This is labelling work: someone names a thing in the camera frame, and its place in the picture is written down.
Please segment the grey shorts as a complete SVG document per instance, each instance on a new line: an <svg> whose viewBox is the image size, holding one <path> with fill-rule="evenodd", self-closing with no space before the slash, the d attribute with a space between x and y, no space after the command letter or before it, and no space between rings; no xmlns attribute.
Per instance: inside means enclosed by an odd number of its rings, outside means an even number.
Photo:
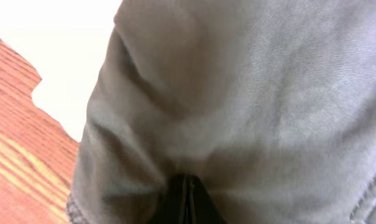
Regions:
<svg viewBox="0 0 376 224"><path fill-rule="evenodd" d="M123 1L69 221L150 223L178 174L227 223L376 223L376 1Z"/></svg>

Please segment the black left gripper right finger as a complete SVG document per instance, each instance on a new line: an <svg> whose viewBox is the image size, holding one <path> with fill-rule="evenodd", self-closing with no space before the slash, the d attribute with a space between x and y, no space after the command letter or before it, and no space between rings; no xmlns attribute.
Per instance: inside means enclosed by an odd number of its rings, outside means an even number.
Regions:
<svg viewBox="0 0 376 224"><path fill-rule="evenodd" d="M188 176L186 195L186 222L188 224L226 224L197 176Z"/></svg>

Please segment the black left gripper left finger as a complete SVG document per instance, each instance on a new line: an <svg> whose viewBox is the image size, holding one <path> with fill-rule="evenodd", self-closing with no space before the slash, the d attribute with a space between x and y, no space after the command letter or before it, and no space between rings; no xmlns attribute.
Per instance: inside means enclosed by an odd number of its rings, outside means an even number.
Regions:
<svg viewBox="0 0 376 224"><path fill-rule="evenodd" d="M187 175L178 174L168 182L168 188L150 219L150 224L184 224L187 197Z"/></svg>

